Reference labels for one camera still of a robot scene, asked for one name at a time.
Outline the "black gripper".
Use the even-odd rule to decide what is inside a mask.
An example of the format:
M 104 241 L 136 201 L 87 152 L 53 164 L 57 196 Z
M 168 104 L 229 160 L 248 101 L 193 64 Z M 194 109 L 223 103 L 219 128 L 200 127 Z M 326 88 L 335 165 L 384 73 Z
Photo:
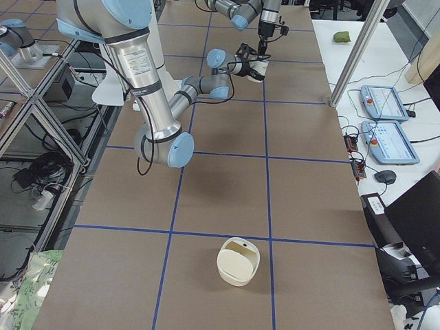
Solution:
M 240 77 L 247 76 L 248 78 L 256 78 L 258 72 L 255 70 L 255 61 L 237 61 L 236 62 L 236 74 Z
M 267 51 L 268 38 L 273 37 L 275 25 L 272 22 L 259 21 L 258 23 L 258 57 L 264 57 Z

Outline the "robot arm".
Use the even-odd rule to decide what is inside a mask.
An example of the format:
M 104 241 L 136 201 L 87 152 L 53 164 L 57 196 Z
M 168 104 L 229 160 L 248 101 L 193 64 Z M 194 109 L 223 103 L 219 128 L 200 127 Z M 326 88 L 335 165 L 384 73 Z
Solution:
M 187 77 L 181 86 L 165 83 L 162 46 L 152 30 L 152 1 L 57 1 L 59 31 L 73 39 L 99 43 L 110 53 L 109 66 L 137 100 L 145 123 L 136 134 L 135 149 L 149 163 L 181 168 L 193 156 L 193 136 L 182 130 L 179 117 L 201 94 L 226 100 L 230 77 L 253 76 L 254 66 L 242 56 L 212 49 L 210 76 Z
M 218 12 L 228 17 L 233 26 L 243 31 L 248 27 L 256 17 L 258 22 L 258 42 L 257 54 L 264 56 L 267 45 L 270 43 L 276 28 L 280 28 L 280 36 L 288 34 L 289 28 L 282 21 L 280 8 L 282 1 L 279 0 L 250 0 L 245 3 L 239 3 L 229 0 L 206 0 L 204 1 L 208 11 Z

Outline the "small robot arm base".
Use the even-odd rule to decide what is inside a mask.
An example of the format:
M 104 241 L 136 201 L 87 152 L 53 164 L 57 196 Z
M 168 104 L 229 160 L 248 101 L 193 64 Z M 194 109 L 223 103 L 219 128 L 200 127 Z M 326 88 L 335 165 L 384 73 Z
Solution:
M 39 44 L 22 20 L 6 19 L 1 22 L 1 50 L 16 68 L 42 69 L 59 46 Z

